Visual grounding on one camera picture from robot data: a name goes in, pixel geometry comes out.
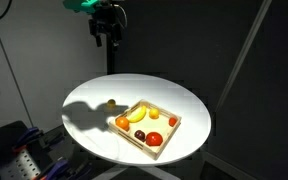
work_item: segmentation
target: cable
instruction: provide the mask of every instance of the cable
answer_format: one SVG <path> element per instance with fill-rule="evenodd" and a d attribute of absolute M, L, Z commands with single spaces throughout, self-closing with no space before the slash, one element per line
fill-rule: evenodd
<path fill-rule="evenodd" d="M 13 1 L 13 0 L 9 0 L 5 11 L 4 11 L 3 14 L 0 16 L 0 20 L 7 14 L 8 10 L 9 10 L 10 7 L 11 7 L 12 1 Z"/>
<path fill-rule="evenodd" d="M 7 9 L 5 10 L 5 12 L 8 11 L 8 9 L 9 9 L 10 6 L 11 6 L 11 3 L 12 3 L 12 0 L 9 1 L 9 3 L 8 3 L 8 5 L 7 5 Z M 7 65 L 8 65 L 8 67 L 9 67 L 10 71 L 11 71 L 11 74 L 12 74 L 13 80 L 14 80 L 14 82 L 15 82 L 17 91 L 18 91 L 18 93 L 20 94 L 20 98 L 21 98 L 22 103 L 23 103 L 23 105 L 24 105 L 24 109 L 25 109 L 26 114 L 27 114 L 27 116 L 28 116 L 28 120 L 30 121 L 31 126 L 34 127 L 34 124 L 33 124 L 33 122 L 32 122 L 32 118 L 31 118 L 31 116 L 30 116 L 30 113 L 28 112 L 28 108 L 27 108 L 27 106 L 26 106 L 26 103 L 25 103 L 24 97 L 23 97 L 23 95 L 22 95 L 21 89 L 20 89 L 20 87 L 19 87 L 19 85 L 18 85 L 17 79 L 16 79 L 16 77 L 15 77 L 15 73 L 14 73 L 13 68 L 12 68 L 12 66 L 11 66 L 11 63 L 10 63 L 10 60 L 9 60 L 9 58 L 8 58 L 8 56 L 7 56 L 5 47 L 4 47 L 3 42 L 2 42 L 2 39 L 1 39 L 1 36 L 0 36 L 0 45 L 1 45 L 1 47 L 2 47 L 2 51 L 3 51 L 3 54 L 4 54 L 4 56 L 5 56 Z"/>
<path fill-rule="evenodd" d="M 117 5 L 117 4 L 114 4 L 113 7 L 114 7 L 113 9 L 114 9 L 114 12 L 115 12 L 115 14 L 116 14 L 116 16 L 117 16 L 117 18 L 118 18 L 119 23 L 121 24 L 122 28 L 125 29 L 125 28 L 127 27 L 127 16 L 126 16 L 125 10 L 124 10 L 121 6 L 119 6 L 119 5 Z M 120 8 L 120 9 L 122 10 L 123 14 L 124 14 L 124 21 L 125 21 L 124 26 L 123 26 L 122 23 L 121 23 L 120 17 L 117 15 L 117 12 L 116 12 L 115 7 Z"/>

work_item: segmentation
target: dark background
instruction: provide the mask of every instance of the dark background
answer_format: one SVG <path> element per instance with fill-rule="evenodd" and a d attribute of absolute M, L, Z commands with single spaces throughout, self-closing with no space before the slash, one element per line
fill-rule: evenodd
<path fill-rule="evenodd" d="M 127 1 L 118 73 L 153 74 L 215 111 L 262 1 Z M 288 2 L 273 1 L 207 149 L 259 179 L 288 179 Z"/>
<path fill-rule="evenodd" d="M 261 3 L 127 0 L 115 71 L 174 81 L 213 114 Z M 105 74 L 105 48 L 90 37 L 85 14 L 59 0 L 14 0 L 0 21 L 0 39 L 0 126 L 19 119 L 30 126 L 6 59 L 33 124 L 45 131 L 61 124 L 74 87 Z M 258 179 L 288 179 L 288 1 L 273 0 L 216 113 L 208 152 Z"/>

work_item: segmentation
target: small fruit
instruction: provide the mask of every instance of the small fruit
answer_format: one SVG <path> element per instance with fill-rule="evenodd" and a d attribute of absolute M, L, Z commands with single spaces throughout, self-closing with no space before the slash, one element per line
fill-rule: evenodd
<path fill-rule="evenodd" d="M 146 144 L 149 146 L 159 146 L 163 143 L 163 137 L 157 132 L 150 132 L 146 136 Z"/>
<path fill-rule="evenodd" d="M 107 101 L 106 105 L 109 108 L 114 108 L 116 106 L 116 102 L 115 102 L 114 99 L 110 99 L 110 100 Z"/>
<path fill-rule="evenodd" d="M 135 132 L 135 134 L 134 134 L 134 136 L 137 138 L 137 139 L 139 139 L 139 140 L 141 140 L 141 141 L 145 141 L 145 133 L 143 132 L 143 131 L 141 131 L 141 130 L 137 130 L 136 132 Z"/>
<path fill-rule="evenodd" d="M 150 110 L 150 118 L 152 118 L 152 119 L 157 119 L 157 118 L 159 117 L 159 115 L 160 115 L 160 112 L 159 112 L 158 109 L 152 108 L 152 109 Z"/>
<path fill-rule="evenodd" d="M 129 122 L 128 122 L 128 119 L 126 117 L 119 117 L 115 120 L 115 124 L 124 129 L 125 131 L 128 131 L 129 130 Z"/>
<path fill-rule="evenodd" d="M 146 115 L 146 106 L 142 106 L 141 111 L 130 118 L 130 123 L 136 123 L 142 120 Z"/>
<path fill-rule="evenodd" d="M 171 117 L 171 118 L 168 120 L 168 124 L 169 124 L 170 126 L 172 126 L 172 127 L 176 124 L 176 122 L 177 122 L 177 120 L 176 120 L 175 118 L 173 118 L 173 117 Z"/>

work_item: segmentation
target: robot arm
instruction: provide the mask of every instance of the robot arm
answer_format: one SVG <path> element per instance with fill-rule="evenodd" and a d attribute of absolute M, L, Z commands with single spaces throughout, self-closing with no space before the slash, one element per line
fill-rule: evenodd
<path fill-rule="evenodd" d="M 102 46 L 101 34 L 106 34 L 112 41 L 113 51 L 116 51 L 118 42 L 122 40 L 121 28 L 124 28 L 115 9 L 120 1 L 123 0 L 64 0 L 63 4 L 66 9 L 91 15 L 90 33 L 96 38 L 97 46 Z"/>

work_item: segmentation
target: yellow fruit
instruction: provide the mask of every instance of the yellow fruit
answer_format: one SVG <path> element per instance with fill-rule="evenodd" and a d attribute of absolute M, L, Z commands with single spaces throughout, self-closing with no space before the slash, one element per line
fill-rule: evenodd
<path fill-rule="evenodd" d="M 130 117 L 129 121 L 130 123 L 136 123 L 142 120 L 146 115 L 146 106 L 142 106 L 142 109 L 139 113 L 137 113 L 135 116 Z"/>
<path fill-rule="evenodd" d="M 152 119 L 157 119 L 157 118 L 159 117 L 159 115 L 160 115 L 160 112 L 159 112 L 158 109 L 152 108 L 152 109 L 150 110 L 150 118 L 152 118 Z"/>
<path fill-rule="evenodd" d="M 116 106 L 115 100 L 114 99 L 108 100 L 106 105 L 110 108 L 114 108 Z"/>

